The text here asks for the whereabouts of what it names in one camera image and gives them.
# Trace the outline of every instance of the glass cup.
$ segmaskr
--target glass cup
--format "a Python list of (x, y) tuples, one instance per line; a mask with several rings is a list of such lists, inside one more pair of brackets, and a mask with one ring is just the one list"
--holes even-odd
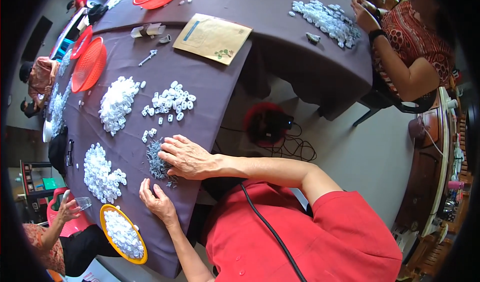
[(90, 201), (90, 198), (88, 196), (75, 197), (75, 201), (77, 203), (77, 206), (80, 207), (80, 211), (83, 211), (88, 207), (92, 206), (92, 201)]

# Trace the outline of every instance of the white wall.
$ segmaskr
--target white wall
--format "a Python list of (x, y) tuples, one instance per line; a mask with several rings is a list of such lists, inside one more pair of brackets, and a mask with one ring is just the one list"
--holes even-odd
[[(50, 51), (57, 42), (58, 36), (63, 31), (63, 28), (67, 25), (70, 16), (72, 15), (73, 11), (70, 11), (70, 13), (67, 14), (67, 3), (69, 1), (71, 0), (48, 0), (45, 8), (36, 18), (35, 23), (32, 25), (32, 31), (37, 22), (40, 20), (41, 16), (45, 16), (48, 20), (52, 21), (52, 26), (44, 39), (45, 45), (40, 48), (37, 57), (50, 55)], [(21, 52), (24, 49), (25, 47), (19, 47)], [(41, 122), (36, 116), (27, 118), (20, 110), (20, 103), (22, 100), (25, 97), (27, 97), (27, 100), (29, 99), (27, 92), (28, 86), (22, 83), (18, 77), (18, 70), (20, 70), (21, 65), (22, 62), (19, 61), (15, 69), (15, 74), (13, 75), (13, 83), (11, 86), (11, 105), (7, 113), (7, 125), (17, 128), (41, 130)]]

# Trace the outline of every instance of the wristwatch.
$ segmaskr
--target wristwatch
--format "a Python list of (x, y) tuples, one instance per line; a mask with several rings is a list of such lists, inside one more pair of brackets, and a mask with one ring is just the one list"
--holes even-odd
[(376, 37), (378, 36), (385, 36), (385, 38), (387, 38), (387, 33), (385, 33), (383, 30), (374, 30), (374, 31), (371, 31), (370, 33), (368, 33), (368, 38), (370, 40), (370, 45), (372, 45), (374, 43), (374, 40)]

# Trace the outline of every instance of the yellow plastic bowl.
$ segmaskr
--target yellow plastic bowl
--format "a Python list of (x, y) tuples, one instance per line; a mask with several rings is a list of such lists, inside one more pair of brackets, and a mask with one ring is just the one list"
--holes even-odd
[[(112, 238), (107, 234), (107, 224), (105, 222), (105, 215), (103, 214), (103, 212), (105, 211), (117, 211), (118, 213), (120, 213), (126, 220), (128, 220), (128, 222), (130, 223), (131, 227), (133, 228), (133, 230), (135, 230), (137, 232), (137, 236), (138, 238), (140, 239), (140, 242), (143, 246), (143, 257), (141, 259), (135, 259), (135, 258), (130, 258), (129, 256), (127, 256), (125, 253), (123, 253), (119, 247), (113, 243), (112, 241)], [(106, 238), (108, 239), (108, 242), (110, 242), (110, 244), (112, 245), (112, 247), (125, 259), (127, 259), (128, 261), (132, 262), (132, 263), (135, 263), (135, 264), (144, 264), (145, 262), (147, 262), (147, 258), (148, 258), (148, 255), (147, 255), (147, 247), (145, 246), (145, 243), (144, 243), (144, 240), (142, 239), (142, 236), (140, 235), (140, 233), (135, 229), (134, 227), (134, 224), (130, 221), (130, 219), (123, 213), (121, 212), (120, 210), (118, 210), (115, 206), (113, 205), (110, 205), (110, 204), (105, 204), (103, 205), (101, 208), (100, 208), (100, 223), (102, 224), (102, 230), (103, 232), (105, 233), (105, 236)]]

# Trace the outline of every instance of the floor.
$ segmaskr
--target floor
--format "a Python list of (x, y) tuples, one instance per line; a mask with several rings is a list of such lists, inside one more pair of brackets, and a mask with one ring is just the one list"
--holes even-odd
[[(243, 118), (248, 108), (259, 101), (245, 95), (241, 86), (237, 87), (222, 126), (240, 129), (239, 118)], [(313, 163), (343, 189), (358, 191), (391, 228), (410, 173), (413, 147), (407, 124), (413, 116), (402, 114), (392, 107), (352, 128), (352, 123), (367, 111), (364, 106), (355, 104), (330, 122), (319, 118), (315, 105), (302, 102), (293, 93), (290, 84), (279, 79), (273, 79), (272, 93), (265, 101), (281, 105), (286, 113), (295, 117), (295, 122), (303, 129), (300, 138), (309, 141), (316, 150), (318, 157)], [(217, 143), (222, 152), (229, 155), (245, 156), (256, 150), (270, 156), (269, 152), (248, 145), (243, 134), (235, 131), (220, 129)], [(211, 269), (205, 249), (197, 245), (195, 250)], [(98, 259), (122, 281), (186, 281), (183, 272), (176, 279), (168, 279), (124, 259)]]

